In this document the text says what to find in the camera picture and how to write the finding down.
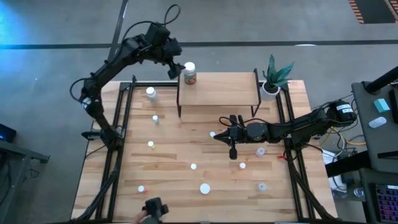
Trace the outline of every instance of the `wooden tabletop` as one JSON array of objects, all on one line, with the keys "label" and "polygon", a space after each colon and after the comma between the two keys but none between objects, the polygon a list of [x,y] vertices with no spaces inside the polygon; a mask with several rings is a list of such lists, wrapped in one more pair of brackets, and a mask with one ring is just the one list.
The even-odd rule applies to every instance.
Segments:
[{"label": "wooden tabletop", "polygon": [[254,106],[257,91],[254,72],[198,72],[193,85],[180,76],[181,106]]},{"label": "wooden tabletop", "polygon": [[[309,113],[304,82],[290,81],[289,88],[296,117]],[[109,82],[103,88],[102,99],[109,120],[114,116],[118,90],[119,82]],[[284,151],[282,142],[237,144],[238,159],[232,161],[228,157],[229,147],[210,138],[211,131],[225,130],[218,122],[220,116],[241,114],[244,119],[250,119],[247,106],[186,107],[179,118],[175,87],[156,88],[159,94],[156,104],[147,99],[145,90],[144,87],[134,88],[115,222],[131,221],[144,202],[153,197],[161,197],[169,206],[170,212],[163,217],[164,222],[297,221],[287,163],[277,158]],[[158,125],[152,120],[154,114],[159,116]],[[276,102],[263,101],[256,117],[279,122]],[[155,149],[147,146],[148,141],[154,141]],[[100,146],[101,141],[90,142],[87,153]],[[259,147],[267,150],[266,155],[255,156]],[[86,159],[73,218],[81,215],[98,193],[105,157],[106,149],[102,149]],[[326,210],[336,216],[322,155],[307,148],[303,150],[303,157],[312,192]],[[246,163],[244,170],[238,169],[240,162]],[[196,170],[191,170],[192,163],[197,165]],[[203,183],[211,187],[208,195],[200,193]],[[267,185],[266,191],[256,190],[260,183]],[[146,193],[137,192],[140,185],[145,186]],[[300,198],[306,214],[302,192]],[[108,211],[108,199],[106,197],[104,215]]]}]

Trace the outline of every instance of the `hand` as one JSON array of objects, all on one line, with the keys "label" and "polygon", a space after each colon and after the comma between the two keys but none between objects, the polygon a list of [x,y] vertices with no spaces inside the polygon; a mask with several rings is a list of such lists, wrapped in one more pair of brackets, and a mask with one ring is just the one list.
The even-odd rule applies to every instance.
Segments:
[{"label": "hand", "polygon": [[140,221],[147,216],[147,211],[142,211],[138,213],[133,219],[131,224],[139,224]]}]

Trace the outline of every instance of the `wooden shelf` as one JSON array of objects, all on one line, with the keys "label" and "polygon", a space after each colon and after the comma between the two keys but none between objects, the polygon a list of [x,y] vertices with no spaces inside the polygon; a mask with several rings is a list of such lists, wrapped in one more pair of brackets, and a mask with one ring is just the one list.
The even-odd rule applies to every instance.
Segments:
[{"label": "wooden shelf", "polygon": [[193,85],[180,76],[180,106],[256,106],[259,102],[254,72],[198,72]]}]

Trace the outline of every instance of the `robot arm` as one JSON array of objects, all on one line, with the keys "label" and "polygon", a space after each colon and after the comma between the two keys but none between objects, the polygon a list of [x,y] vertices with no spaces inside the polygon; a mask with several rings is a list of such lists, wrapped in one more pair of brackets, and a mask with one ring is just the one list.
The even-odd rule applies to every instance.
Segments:
[{"label": "robot arm", "polygon": [[101,139],[108,149],[118,150],[122,146],[120,134],[109,125],[104,116],[101,89],[128,65],[144,60],[168,65],[170,79],[178,76],[183,66],[175,64],[174,56],[181,54],[182,49],[175,38],[169,37],[170,31],[162,24],[151,23],[146,33],[123,40],[118,53],[112,61],[105,60],[104,65],[91,77],[85,79],[78,101],[86,112],[101,127]]},{"label": "robot arm", "polygon": [[214,136],[214,139],[222,141],[231,146],[229,158],[236,159],[238,152],[235,144],[239,143],[278,143],[288,138],[289,147],[298,149],[303,148],[305,143],[316,134],[323,135],[331,127],[344,127],[351,125],[356,120],[356,114],[351,105],[343,100],[327,103],[324,106],[312,111],[309,114],[301,116],[284,124],[271,124],[264,120],[253,118],[248,121],[259,120],[261,123],[249,123],[243,121],[241,115],[230,115],[229,128],[220,134]]}]

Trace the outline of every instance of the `concrete floor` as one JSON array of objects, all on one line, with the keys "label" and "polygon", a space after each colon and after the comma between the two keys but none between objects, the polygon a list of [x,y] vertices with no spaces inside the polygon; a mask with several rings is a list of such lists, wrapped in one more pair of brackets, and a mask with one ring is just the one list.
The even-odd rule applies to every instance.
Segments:
[{"label": "concrete floor", "polygon": [[[0,2],[0,44],[111,43],[122,0],[5,0]],[[396,39],[395,24],[361,25],[347,0],[130,1],[122,33],[141,20],[161,21],[180,4],[181,15],[168,28],[181,42]],[[131,35],[145,32],[135,27]],[[305,80],[311,106],[350,93],[350,85],[373,80],[396,66],[397,45],[318,47],[184,48],[178,62],[193,61],[199,71],[266,69],[270,54],[277,67],[294,61],[290,75]],[[109,49],[0,50],[0,123],[18,131],[16,142],[51,154],[41,173],[25,182],[10,223],[48,223],[70,218],[83,163],[80,133],[91,119],[68,93],[107,58]],[[167,68],[144,63],[125,69],[115,80],[167,80]],[[361,134],[357,126],[345,132]],[[333,137],[325,148],[337,150]],[[364,221],[358,202],[336,203],[339,217]]]}]

